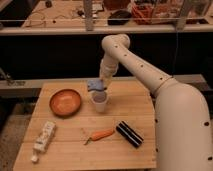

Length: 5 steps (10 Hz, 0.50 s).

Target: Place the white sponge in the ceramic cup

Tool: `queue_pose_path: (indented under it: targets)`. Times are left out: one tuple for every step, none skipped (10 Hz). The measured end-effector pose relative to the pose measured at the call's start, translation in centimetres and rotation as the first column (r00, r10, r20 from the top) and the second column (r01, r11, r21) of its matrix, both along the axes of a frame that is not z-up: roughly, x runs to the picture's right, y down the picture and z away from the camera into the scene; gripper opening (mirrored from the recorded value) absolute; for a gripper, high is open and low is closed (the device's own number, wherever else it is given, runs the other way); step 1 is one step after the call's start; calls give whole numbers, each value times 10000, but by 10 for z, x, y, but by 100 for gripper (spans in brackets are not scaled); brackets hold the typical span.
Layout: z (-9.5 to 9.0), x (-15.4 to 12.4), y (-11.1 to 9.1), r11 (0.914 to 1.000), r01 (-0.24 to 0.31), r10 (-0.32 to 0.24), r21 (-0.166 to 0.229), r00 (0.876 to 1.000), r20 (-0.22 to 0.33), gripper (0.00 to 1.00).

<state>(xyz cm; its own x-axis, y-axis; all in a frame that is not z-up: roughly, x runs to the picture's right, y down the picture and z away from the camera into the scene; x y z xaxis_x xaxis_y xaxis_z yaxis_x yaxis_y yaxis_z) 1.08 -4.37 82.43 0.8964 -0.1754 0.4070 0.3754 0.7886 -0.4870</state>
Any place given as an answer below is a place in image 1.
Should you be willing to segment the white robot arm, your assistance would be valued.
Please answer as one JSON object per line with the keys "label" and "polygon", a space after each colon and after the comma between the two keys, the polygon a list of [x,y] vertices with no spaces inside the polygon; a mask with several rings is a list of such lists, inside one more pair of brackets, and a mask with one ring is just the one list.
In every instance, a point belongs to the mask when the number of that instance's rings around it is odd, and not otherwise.
{"label": "white robot arm", "polygon": [[102,39],[99,76],[109,85],[123,65],[156,98],[156,167],[153,171],[213,171],[208,104],[195,87],[177,81],[129,50],[125,34]]}

